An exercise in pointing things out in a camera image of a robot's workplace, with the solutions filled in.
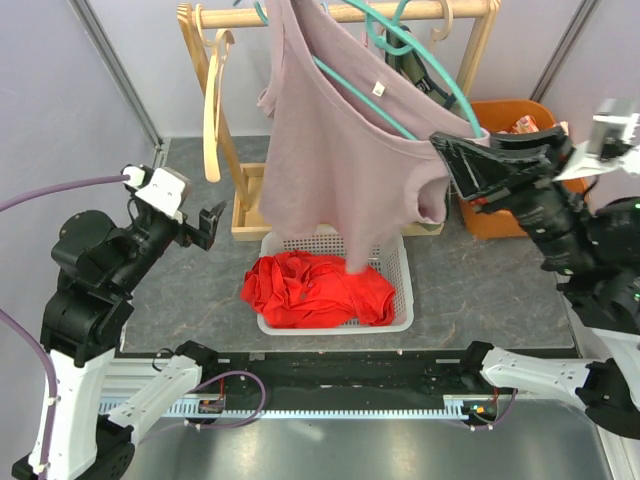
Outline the red tank top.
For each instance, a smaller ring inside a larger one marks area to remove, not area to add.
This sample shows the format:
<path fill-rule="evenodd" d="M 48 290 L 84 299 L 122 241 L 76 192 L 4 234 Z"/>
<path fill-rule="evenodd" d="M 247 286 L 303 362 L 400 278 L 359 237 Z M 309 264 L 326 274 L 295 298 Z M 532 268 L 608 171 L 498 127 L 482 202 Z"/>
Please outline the red tank top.
<path fill-rule="evenodd" d="M 259 258 L 240 297 L 275 329 L 337 328 L 355 318 L 382 327 L 395 318 L 395 288 L 368 266 L 351 274 L 333 255 L 285 251 Z"/>

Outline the mauve pink tank top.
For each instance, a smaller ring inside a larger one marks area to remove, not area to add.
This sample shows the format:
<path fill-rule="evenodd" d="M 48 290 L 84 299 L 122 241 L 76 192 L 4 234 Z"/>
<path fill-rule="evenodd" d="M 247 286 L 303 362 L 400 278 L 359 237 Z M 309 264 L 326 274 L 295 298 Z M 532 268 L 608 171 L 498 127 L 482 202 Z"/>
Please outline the mauve pink tank top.
<path fill-rule="evenodd" d="M 280 236 L 328 224 L 347 267 L 414 222 L 440 224 L 449 174 L 436 132 L 486 144 L 485 129 L 429 98 L 313 1 L 270 1 L 272 121 L 259 208 Z"/>

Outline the white plastic basket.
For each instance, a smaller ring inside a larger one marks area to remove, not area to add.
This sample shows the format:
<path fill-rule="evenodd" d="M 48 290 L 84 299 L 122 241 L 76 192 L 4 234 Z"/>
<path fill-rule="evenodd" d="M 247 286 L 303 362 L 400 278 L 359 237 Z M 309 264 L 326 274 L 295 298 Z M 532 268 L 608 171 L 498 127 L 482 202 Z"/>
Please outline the white plastic basket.
<path fill-rule="evenodd" d="M 261 243 L 260 256 L 280 252 L 303 250 L 318 255 L 346 257 L 342 237 L 330 226 L 321 225 L 312 235 L 287 240 L 271 232 Z M 414 320 L 414 295 L 411 284 L 407 252 L 401 235 L 396 234 L 386 244 L 374 245 L 370 250 L 368 265 L 383 276 L 395 289 L 395 318 L 387 326 L 369 326 L 352 318 L 334 328 L 276 329 L 269 326 L 263 315 L 257 314 L 257 325 L 270 336 L 339 336 L 399 333 L 407 330 Z"/>

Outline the beige wooden hanger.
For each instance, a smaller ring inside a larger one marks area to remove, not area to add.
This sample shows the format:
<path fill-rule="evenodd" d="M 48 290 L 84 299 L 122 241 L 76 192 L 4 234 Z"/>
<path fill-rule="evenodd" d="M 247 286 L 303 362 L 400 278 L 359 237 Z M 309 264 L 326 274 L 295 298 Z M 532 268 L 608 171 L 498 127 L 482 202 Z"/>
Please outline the beige wooden hanger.
<path fill-rule="evenodd" d="M 229 49 L 235 43 L 235 39 L 229 29 L 221 29 L 217 32 L 215 39 L 210 41 L 203 32 L 202 12 L 202 5 L 197 4 L 195 7 L 197 31 L 203 45 L 210 49 L 204 91 L 204 173 L 207 181 L 217 183 L 221 178 L 218 160 L 219 127 L 221 124 L 220 117 L 222 113 L 221 85 Z"/>

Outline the teal plastic hanger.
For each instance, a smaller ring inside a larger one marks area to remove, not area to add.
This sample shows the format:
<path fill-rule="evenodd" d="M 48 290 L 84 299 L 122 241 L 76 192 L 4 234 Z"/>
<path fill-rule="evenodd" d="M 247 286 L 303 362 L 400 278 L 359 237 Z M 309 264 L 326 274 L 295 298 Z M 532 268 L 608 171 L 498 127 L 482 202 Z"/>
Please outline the teal plastic hanger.
<path fill-rule="evenodd" d="M 271 75 L 258 101 L 273 120 L 268 158 L 325 152 L 330 145 L 418 155 L 435 132 L 481 145 L 489 133 L 456 82 L 396 19 L 362 1 L 377 58 L 313 1 L 269 1 L 256 12 L 268 28 Z"/>

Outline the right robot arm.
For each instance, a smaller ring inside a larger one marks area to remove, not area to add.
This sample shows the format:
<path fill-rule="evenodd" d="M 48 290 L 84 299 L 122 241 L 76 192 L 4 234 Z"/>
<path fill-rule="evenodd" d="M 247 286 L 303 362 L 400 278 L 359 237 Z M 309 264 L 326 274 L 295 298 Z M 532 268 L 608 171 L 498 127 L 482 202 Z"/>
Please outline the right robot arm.
<path fill-rule="evenodd" d="M 639 201 L 590 211 L 564 176 L 585 157 L 565 131 L 496 134 L 487 145 L 435 133 L 432 145 L 460 196 L 480 213 L 510 212 L 561 274 L 559 292 L 608 350 L 604 360 L 546 360 L 473 342 L 458 368 L 467 392 L 487 387 L 541 394 L 582 410 L 621 437 L 639 435 Z"/>

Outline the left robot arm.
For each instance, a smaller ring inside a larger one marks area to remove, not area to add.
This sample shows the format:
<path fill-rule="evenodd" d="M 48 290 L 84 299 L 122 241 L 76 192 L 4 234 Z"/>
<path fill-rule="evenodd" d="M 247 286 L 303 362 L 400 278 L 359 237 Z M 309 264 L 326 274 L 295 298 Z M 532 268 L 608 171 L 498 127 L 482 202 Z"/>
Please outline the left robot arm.
<path fill-rule="evenodd" d="M 51 257 L 60 272 L 46 304 L 40 350 L 56 377 L 46 383 L 44 420 L 33 450 L 12 466 L 16 479 L 119 479 L 160 417 L 191 390 L 219 382 L 218 354 L 195 341 L 178 346 L 169 364 L 121 407 L 99 411 L 101 391 L 134 311 L 133 292 L 171 243 L 204 251 L 214 242 L 226 204 L 199 213 L 193 227 L 141 200 L 126 228 L 88 210 L 61 227 Z"/>

